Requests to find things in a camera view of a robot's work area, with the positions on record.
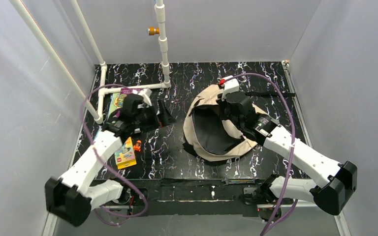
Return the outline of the purple treehouse book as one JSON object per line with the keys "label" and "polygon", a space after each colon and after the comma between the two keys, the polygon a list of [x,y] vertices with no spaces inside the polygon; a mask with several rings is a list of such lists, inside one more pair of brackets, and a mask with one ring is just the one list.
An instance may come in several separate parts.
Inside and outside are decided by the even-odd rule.
{"label": "purple treehouse book", "polygon": [[131,89],[131,88],[121,88],[121,91],[119,92],[120,94],[137,94],[138,90],[137,89]]}

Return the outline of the beige student backpack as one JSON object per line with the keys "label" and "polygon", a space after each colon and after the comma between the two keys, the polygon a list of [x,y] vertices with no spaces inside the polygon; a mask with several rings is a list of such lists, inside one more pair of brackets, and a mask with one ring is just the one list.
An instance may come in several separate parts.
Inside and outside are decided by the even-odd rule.
{"label": "beige student backpack", "polygon": [[[192,101],[183,125],[185,151],[209,162],[241,157],[259,145],[243,136],[230,121],[220,119],[218,95],[222,92],[218,85],[202,90]],[[264,112],[255,104],[253,106],[257,112]],[[266,138],[262,146],[276,137],[278,130],[286,129],[281,125],[276,127],[271,132],[272,137]]]}

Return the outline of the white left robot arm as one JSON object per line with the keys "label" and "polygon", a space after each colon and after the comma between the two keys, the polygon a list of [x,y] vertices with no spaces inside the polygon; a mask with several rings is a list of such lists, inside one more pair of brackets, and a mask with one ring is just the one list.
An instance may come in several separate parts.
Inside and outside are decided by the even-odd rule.
{"label": "white left robot arm", "polygon": [[92,210],[119,199],[123,185],[137,194],[141,191],[124,177],[120,181],[106,180],[91,186],[99,170],[130,137],[173,124],[176,120],[164,101],[152,105],[150,96],[142,90],[125,97],[122,107],[114,111],[103,124],[90,147],[79,160],[60,177],[51,177],[44,185],[46,209],[74,227],[82,225]]}

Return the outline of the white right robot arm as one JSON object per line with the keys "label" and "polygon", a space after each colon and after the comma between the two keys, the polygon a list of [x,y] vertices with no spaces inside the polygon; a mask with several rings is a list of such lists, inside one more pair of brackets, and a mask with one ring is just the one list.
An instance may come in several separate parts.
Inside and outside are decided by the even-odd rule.
{"label": "white right robot arm", "polygon": [[228,120],[244,137],[285,159],[294,151],[292,163],[309,179],[270,175],[252,194],[269,203],[285,196],[316,204],[331,215],[339,215],[357,187],[357,166],[350,161],[340,163],[312,149],[267,114],[254,109],[251,99],[242,91],[219,95],[220,118]]}

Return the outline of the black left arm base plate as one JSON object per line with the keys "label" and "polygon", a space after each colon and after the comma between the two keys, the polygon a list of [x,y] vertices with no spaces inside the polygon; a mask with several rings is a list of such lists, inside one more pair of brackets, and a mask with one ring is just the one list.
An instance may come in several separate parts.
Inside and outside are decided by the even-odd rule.
{"label": "black left arm base plate", "polygon": [[143,206],[144,201],[142,200],[142,196],[136,193],[131,188],[124,188],[120,198],[118,199],[119,205],[127,205],[127,206]]}

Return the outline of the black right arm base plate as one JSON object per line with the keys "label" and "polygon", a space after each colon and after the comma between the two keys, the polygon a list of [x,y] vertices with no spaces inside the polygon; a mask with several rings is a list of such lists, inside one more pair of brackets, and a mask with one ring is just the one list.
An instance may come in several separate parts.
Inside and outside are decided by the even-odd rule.
{"label": "black right arm base plate", "polygon": [[239,197],[246,205],[266,205],[275,206],[278,198],[271,192],[269,187],[245,187]]}

